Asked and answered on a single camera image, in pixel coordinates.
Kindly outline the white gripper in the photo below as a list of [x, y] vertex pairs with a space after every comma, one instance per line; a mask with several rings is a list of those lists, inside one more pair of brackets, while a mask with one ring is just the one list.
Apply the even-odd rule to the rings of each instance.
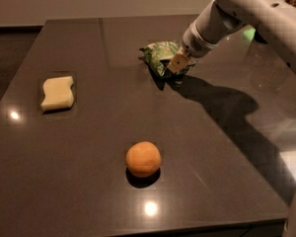
[[197, 26], [196, 22], [189, 25], [183, 35], [182, 46], [185, 53], [178, 51], [168, 63], [167, 68], [177, 73], [188, 67], [190, 58], [201, 58], [217, 46], [219, 35]]

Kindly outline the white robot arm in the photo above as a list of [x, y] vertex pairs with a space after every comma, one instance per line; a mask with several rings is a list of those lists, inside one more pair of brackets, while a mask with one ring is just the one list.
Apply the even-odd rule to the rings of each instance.
[[[246, 25], [258, 31], [296, 76], [296, 8], [283, 0], [212, 0], [185, 31], [180, 51], [172, 62], [201, 58], [223, 38]], [[296, 107], [296, 85], [285, 87], [282, 92], [276, 101], [290, 109]], [[179, 93], [203, 104], [269, 181], [279, 175], [282, 159], [274, 149], [261, 147], [259, 134], [245, 121], [248, 98], [192, 77], [179, 87]]]

